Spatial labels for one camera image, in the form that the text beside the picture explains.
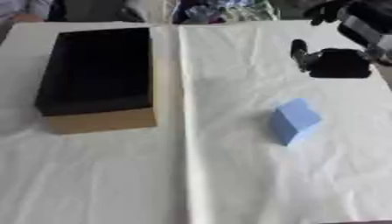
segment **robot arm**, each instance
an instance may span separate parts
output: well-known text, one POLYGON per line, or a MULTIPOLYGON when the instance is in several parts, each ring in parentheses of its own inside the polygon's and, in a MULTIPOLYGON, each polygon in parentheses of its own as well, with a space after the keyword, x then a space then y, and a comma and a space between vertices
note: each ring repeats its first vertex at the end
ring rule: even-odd
POLYGON ((366 78, 370 63, 392 66, 392 0, 334 0, 309 9, 304 16, 312 25, 340 21, 338 31, 361 45, 364 52, 330 48, 309 54, 306 43, 295 40, 291 57, 302 71, 311 71, 313 77, 366 78), (338 67, 339 71, 328 73, 328 67, 338 67))

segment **white paper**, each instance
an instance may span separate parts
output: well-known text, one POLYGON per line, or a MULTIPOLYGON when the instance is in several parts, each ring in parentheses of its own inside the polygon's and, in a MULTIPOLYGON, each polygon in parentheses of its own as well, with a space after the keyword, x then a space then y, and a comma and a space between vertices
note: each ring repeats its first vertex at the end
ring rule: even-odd
POLYGON ((298 38, 310 51, 358 47, 334 24, 156 26, 159 127, 51 134, 32 103, 57 34, 138 26, 18 24, 11 31, 0 47, 0 223, 392 219, 387 84, 376 71, 365 80, 311 79, 289 57, 298 38), (286 148, 266 122, 294 98, 323 121, 286 148))
POLYGON ((19 24, 0 48, 0 223, 185 223, 177 33, 151 29, 159 127, 59 136, 32 106, 59 32, 139 24, 19 24))
POLYGON ((318 80, 290 58, 358 48, 336 24, 307 21, 179 27, 188 190, 194 224, 314 224, 392 219, 392 95, 378 72, 318 80), (270 113, 303 98, 322 117, 293 147, 270 133, 270 113))

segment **fabric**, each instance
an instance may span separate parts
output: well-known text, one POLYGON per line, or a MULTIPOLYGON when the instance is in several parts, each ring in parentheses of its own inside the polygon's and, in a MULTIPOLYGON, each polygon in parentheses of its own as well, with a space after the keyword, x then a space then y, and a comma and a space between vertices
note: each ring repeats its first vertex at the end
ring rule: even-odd
POLYGON ((52 0, 0 0, 0 24, 18 12, 32 13, 46 19, 52 0))
POLYGON ((174 24, 222 24, 243 21, 277 20, 279 13, 268 0, 179 1, 174 24))
POLYGON ((368 79, 301 73, 291 41, 309 51, 358 48, 336 24, 308 21, 179 27, 188 198, 193 224, 315 224, 392 220, 392 94, 368 79), (322 119, 283 147, 272 111, 302 98, 322 119))

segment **blue foam block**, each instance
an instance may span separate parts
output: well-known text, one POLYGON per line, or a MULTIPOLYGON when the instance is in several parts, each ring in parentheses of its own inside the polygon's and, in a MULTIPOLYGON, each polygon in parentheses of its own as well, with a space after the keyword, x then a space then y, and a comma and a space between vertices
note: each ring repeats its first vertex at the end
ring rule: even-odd
POLYGON ((281 143, 289 145, 309 136, 320 121, 304 99, 295 99, 276 109, 270 126, 281 143))

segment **clothing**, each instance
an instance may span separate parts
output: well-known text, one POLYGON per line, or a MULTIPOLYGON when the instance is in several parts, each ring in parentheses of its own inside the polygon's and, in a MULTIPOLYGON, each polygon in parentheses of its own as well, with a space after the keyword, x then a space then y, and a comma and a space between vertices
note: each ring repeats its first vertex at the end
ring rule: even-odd
POLYGON ((19 12, 46 19, 53 0, 0 0, 0 44, 12 27, 9 19, 19 12))

